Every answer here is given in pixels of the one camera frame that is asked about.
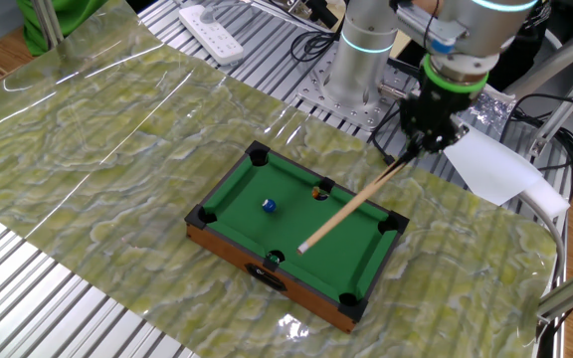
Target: cue stick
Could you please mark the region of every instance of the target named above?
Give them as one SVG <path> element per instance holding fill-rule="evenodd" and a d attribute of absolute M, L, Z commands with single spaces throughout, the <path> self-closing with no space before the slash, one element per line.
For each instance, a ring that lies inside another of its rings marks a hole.
<path fill-rule="evenodd" d="M 373 196 L 379 189 L 381 189 L 387 181 L 389 181 L 395 174 L 399 173 L 400 170 L 404 169 L 406 164 L 412 159 L 404 158 L 406 160 L 396 161 L 391 164 L 386 170 L 384 170 L 375 180 L 368 184 L 359 194 L 355 195 L 351 201 L 349 201 L 344 207 L 338 211 L 332 218 L 330 218 L 321 228 L 306 239 L 299 247 L 297 247 L 297 253 L 302 255 L 306 250 L 310 249 L 313 245 L 317 244 L 328 232 L 333 230 L 342 220 L 346 219 L 355 209 L 359 208 L 368 198 Z"/>

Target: power strip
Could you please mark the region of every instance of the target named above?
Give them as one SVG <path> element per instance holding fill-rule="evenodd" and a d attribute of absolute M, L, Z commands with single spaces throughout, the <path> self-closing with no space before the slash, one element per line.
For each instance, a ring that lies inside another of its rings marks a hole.
<path fill-rule="evenodd" d="M 180 22 L 191 32 L 218 64 L 231 65 L 244 56 L 243 47 L 218 21 L 205 24 L 200 21 L 205 8 L 194 5 L 180 9 Z"/>

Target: blue ball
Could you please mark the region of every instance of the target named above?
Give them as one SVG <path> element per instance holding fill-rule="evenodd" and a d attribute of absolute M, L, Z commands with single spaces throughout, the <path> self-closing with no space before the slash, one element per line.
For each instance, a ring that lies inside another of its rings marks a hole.
<path fill-rule="evenodd" d="M 263 210 L 266 211 L 267 213 L 274 212 L 276 210 L 276 207 L 277 207 L 276 202 L 271 199 L 267 199 L 263 203 Z"/>

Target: mini pool table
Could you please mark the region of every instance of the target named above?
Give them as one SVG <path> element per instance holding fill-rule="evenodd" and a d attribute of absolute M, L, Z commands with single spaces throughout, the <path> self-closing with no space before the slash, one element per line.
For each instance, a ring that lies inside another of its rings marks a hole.
<path fill-rule="evenodd" d="M 366 202 L 306 253 L 296 250 L 354 195 L 254 142 L 187 215 L 187 234 L 350 333 L 408 219 Z"/>

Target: white paper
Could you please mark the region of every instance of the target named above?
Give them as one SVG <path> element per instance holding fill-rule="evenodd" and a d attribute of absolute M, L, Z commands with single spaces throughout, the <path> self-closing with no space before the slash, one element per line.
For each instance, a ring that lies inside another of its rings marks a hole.
<path fill-rule="evenodd" d="M 472 127 L 444 153 L 471 191 L 495 205 L 502 205 L 542 177 L 525 158 Z"/>

